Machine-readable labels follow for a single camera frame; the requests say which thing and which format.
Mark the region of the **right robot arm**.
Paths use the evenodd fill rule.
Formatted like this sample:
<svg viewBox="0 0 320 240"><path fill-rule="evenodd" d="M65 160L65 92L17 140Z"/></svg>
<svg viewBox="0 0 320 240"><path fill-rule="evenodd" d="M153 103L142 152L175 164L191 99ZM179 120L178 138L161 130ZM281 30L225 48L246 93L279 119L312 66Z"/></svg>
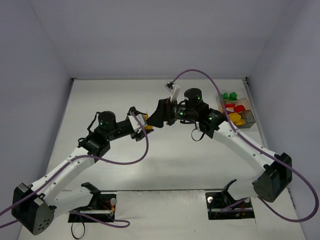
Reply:
<svg viewBox="0 0 320 240"><path fill-rule="evenodd" d="M163 128L171 126L177 120L190 122L196 129L231 149L242 158L255 172L255 176L246 180L231 180L222 191L233 198L259 197L273 203L292 181L292 172L283 164L292 165L292 159L286 153L278 155L256 142L251 145L242 137L244 134L229 124L226 116L209 107L203 101L202 91L190 88L184 92L184 100L177 102L171 98L160 99L155 112L147 119L150 126Z"/></svg>

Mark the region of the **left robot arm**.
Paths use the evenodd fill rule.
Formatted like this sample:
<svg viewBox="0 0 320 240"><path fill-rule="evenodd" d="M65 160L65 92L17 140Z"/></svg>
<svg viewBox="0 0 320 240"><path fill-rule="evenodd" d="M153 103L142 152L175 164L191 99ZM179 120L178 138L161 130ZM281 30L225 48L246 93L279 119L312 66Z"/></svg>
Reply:
<svg viewBox="0 0 320 240"><path fill-rule="evenodd" d="M101 193L89 182L78 189L63 192L65 187L84 170L103 159L110 150L110 142L130 136L136 141L147 139L148 115L131 107L125 120L117 122L111 111L96 112L92 120L97 127L87 127L86 137L78 139L73 152L42 178L13 191L11 214L31 234L43 233L58 216L79 207L95 208Z"/></svg>

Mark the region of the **yellow striped lego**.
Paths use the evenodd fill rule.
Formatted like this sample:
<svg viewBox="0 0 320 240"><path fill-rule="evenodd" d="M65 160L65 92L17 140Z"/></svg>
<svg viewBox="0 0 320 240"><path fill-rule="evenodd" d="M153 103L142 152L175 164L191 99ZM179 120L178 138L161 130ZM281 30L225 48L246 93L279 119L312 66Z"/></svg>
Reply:
<svg viewBox="0 0 320 240"><path fill-rule="evenodd" d="M234 124L237 126L243 126L246 124L246 122L244 119L240 119L239 121L236 121Z"/></svg>

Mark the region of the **yellow round printed lego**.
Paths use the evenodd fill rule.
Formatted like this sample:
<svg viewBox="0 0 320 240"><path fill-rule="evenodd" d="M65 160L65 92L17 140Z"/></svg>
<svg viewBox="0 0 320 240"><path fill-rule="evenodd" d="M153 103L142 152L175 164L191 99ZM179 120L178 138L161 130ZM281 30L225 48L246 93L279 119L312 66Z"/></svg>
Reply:
<svg viewBox="0 0 320 240"><path fill-rule="evenodd" d="M228 117L233 123L239 122L242 119L241 115L237 112L230 113Z"/></svg>

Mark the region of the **green sloped lego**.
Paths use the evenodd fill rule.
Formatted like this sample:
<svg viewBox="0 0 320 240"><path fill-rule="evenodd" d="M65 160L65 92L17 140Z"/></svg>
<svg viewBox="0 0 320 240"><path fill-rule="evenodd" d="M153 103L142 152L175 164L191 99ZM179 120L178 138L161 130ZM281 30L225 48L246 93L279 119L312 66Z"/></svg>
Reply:
<svg viewBox="0 0 320 240"><path fill-rule="evenodd" d="M222 94L222 98L223 98L224 100L228 100L228 99L229 99L229 94L228 94L227 92L223 93L223 94Z"/></svg>

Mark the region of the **green square lego brick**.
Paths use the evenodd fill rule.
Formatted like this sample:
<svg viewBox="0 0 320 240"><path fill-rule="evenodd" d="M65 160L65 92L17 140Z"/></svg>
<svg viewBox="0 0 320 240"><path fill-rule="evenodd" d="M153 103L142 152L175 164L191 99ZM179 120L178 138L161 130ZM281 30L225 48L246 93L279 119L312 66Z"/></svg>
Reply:
<svg viewBox="0 0 320 240"><path fill-rule="evenodd" d="M234 102L234 101L237 101L238 100L238 95L236 92L231 92L229 94L229 98L228 98L229 101L231 102Z"/></svg>

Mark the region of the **red long lego brick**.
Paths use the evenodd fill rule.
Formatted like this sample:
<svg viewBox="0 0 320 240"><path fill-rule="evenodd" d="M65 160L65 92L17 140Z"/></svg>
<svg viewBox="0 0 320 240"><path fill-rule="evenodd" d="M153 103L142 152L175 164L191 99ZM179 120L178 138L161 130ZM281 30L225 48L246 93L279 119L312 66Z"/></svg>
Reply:
<svg viewBox="0 0 320 240"><path fill-rule="evenodd" d="M233 111L235 113L241 113L243 111L245 111L246 108L243 106L243 105L236 105L234 108L233 108Z"/></svg>

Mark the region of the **red round flower lego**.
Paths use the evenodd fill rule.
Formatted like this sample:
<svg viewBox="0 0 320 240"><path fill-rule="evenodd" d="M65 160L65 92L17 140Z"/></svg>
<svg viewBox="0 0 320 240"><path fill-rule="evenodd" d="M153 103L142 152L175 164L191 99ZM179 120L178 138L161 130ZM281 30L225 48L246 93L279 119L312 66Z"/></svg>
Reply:
<svg viewBox="0 0 320 240"><path fill-rule="evenodd" d="M235 104L225 104L224 106L228 114L234 113Z"/></svg>

